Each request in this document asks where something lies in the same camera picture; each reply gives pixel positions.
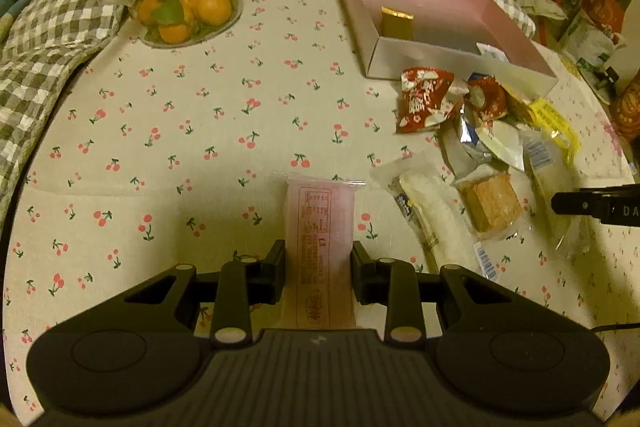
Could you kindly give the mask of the pink snack packet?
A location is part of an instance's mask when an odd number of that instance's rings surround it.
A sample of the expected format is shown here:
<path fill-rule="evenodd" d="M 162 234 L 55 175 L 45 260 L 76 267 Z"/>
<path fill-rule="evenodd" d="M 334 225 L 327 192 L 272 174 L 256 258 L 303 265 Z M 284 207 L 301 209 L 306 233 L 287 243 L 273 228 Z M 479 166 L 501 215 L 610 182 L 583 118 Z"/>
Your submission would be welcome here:
<path fill-rule="evenodd" d="M 356 325 L 350 252 L 361 180 L 286 177 L 284 329 Z"/>

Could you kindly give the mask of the clear white roll packet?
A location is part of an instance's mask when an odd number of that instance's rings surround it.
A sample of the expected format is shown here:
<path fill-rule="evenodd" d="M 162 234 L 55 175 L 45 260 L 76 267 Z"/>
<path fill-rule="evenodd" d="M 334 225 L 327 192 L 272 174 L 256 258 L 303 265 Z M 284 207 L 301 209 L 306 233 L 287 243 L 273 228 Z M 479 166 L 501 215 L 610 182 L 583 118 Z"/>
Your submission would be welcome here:
<path fill-rule="evenodd" d="M 574 192 L 574 172 L 565 165 L 562 150 L 539 130 L 521 131 L 527 172 L 533 177 L 536 199 L 544 207 L 547 243 L 558 255 L 573 260 L 589 251 L 588 222 L 585 216 L 556 213 L 552 198 L 558 193 Z"/>

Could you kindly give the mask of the clear white rice cracker packet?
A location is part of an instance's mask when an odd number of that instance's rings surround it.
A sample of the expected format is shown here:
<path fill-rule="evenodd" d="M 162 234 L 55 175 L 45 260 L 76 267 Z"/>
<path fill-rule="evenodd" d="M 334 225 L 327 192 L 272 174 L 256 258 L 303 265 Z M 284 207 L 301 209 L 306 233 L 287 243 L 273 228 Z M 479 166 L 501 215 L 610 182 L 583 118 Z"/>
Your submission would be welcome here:
<path fill-rule="evenodd" d="M 392 195 L 424 251 L 427 271 L 461 265 L 495 282 L 499 273 L 473 233 L 456 190 L 426 154 L 391 161 L 375 168 L 372 178 Z"/>

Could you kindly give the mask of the yellow snack packet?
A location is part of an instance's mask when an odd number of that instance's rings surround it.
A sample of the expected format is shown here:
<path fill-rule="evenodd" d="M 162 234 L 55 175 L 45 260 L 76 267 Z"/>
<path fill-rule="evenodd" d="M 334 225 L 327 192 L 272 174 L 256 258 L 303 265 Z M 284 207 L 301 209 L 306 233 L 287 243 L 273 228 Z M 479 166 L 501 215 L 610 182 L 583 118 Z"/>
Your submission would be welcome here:
<path fill-rule="evenodd" d="M 528 109 L 535 126 L 550 136 L 561 150 L 565 165 L 572 167 L 580 149 L 580 140 L 570 122 L 545 98 L 536 98 Z"/>

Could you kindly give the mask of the brown cracker packet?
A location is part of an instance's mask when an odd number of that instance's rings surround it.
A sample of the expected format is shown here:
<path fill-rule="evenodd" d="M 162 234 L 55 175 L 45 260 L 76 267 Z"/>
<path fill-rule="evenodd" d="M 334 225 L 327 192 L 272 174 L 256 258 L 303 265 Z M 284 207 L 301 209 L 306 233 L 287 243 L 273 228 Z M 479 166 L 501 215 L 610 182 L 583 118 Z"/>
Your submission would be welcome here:
<path fill-rule="evenodd" d="M 510 174 L 506 172 L 463 182 L 459 192 L 475 230 L 480 233 L 503 231 L 523 212 Z"/>

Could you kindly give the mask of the silver blue foil packet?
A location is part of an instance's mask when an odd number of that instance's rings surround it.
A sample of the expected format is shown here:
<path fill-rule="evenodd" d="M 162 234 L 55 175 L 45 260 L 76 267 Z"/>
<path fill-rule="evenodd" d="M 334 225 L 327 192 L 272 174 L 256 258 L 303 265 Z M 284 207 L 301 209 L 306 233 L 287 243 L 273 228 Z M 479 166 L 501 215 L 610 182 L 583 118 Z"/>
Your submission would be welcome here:
<path fill-rule="evenodd" d="M 480 141 L 472 114 L 464 104 L 440 125 L 439 142 L 445 162 L 457 179 L 491 161 L 491 153 Z"/>

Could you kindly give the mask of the red white candy packet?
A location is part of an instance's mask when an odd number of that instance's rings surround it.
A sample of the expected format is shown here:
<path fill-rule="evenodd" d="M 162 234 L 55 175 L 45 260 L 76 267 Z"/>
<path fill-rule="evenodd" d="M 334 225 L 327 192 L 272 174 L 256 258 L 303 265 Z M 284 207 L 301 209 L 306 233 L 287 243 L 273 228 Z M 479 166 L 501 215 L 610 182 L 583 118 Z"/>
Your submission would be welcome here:
<path fill-rule="evenodd" d="M 397 133 L 438 128 L 454 117 L 469 93 L 468 85 L 452 72 L 410 67 L 400 76 Z"/>

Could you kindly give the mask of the gold snack bar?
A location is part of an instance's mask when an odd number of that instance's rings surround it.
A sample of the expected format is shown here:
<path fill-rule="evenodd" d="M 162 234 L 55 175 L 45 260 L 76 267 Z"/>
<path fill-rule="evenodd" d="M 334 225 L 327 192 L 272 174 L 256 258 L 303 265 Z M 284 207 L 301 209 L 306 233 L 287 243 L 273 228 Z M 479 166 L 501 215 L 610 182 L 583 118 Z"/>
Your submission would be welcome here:
<path fill-rule="evenodd" d="M 382 6 L 381 15 L 382 37 L 408 41 L 414 39 L 413 14 L 391 9 L 388 6 Z"/>

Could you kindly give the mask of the white cream snack packet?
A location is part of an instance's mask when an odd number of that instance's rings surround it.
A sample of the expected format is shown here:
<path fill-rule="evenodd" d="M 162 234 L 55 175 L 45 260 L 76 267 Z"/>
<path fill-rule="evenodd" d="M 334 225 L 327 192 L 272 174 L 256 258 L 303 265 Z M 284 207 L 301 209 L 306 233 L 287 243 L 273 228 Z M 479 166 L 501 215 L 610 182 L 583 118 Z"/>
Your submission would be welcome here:
<path fill-rule="evenodd" d="M 524 150 L 518 129 L 501 120 L 489 121 L 475 129 L 484 147 L 506 165 L 524 171 Z"/>

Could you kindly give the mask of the orange printed bag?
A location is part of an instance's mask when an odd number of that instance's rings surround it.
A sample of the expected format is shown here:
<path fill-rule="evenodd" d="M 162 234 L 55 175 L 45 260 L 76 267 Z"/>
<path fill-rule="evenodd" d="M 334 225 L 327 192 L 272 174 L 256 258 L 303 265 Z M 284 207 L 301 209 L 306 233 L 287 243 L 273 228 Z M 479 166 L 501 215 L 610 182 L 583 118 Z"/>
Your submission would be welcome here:
<path fill-rule="evenodd" d="M 640 77 L 636 76 L 611 107 L 612 123 L 616 131 L 628 142 L 640 133 Z"/>

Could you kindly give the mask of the cherry print tablecloth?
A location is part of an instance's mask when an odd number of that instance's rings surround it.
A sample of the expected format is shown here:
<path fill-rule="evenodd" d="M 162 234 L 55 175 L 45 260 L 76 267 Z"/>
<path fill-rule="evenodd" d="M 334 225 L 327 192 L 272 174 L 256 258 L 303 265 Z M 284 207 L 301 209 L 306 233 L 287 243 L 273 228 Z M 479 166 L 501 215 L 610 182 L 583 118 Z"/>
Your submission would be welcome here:
<path fill-rule="evenodd" d="M 393 81 L 361 75 L 338 0 L 245 0 L 226 34 L 181 49 L 117 37 L 70 85 L 18 198 L 3 340 L 18 418 L 42 413 L 27 352 L 48 327 L 178 261 L 215 271 L 284 232 L 285 175 L 356 179 L 354 236 L 425 270 L 431 255 L 376 169 L 413 155 L 471 230 L 431 132 L 400 134 Z"/>

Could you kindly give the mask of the white red shopping bag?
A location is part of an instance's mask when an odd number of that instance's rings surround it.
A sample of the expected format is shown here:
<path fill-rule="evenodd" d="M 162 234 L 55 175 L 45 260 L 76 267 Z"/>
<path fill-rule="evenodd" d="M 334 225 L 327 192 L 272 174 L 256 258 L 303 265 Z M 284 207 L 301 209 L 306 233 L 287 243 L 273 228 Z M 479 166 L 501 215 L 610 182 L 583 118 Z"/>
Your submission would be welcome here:
<path fill-rule="evenodd" d="M 582 0 L 561 38 L 561 52 L 578 67 L 595 72 L 622 45 L 624 17 L 615 0 Z"/>

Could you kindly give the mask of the pink silver cardboard box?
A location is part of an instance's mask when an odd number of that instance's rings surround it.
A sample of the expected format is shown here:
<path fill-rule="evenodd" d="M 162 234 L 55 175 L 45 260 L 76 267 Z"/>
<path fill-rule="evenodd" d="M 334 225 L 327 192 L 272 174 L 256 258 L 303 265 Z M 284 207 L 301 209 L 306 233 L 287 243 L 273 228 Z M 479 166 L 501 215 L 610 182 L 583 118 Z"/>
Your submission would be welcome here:
<path fill-rule="evenodd" d="M 403 70 L 431 67 L 460 79 L 485 74 L 525 100 L 546 96 L 558 82 L 532 40 L 494 0 L 341 0 L 363 75 L 397 80 Z M 414 39 L 381 36 L 382 6 L 414 15 Z M 481 56 L 484 42 L 509 63 Z"/>

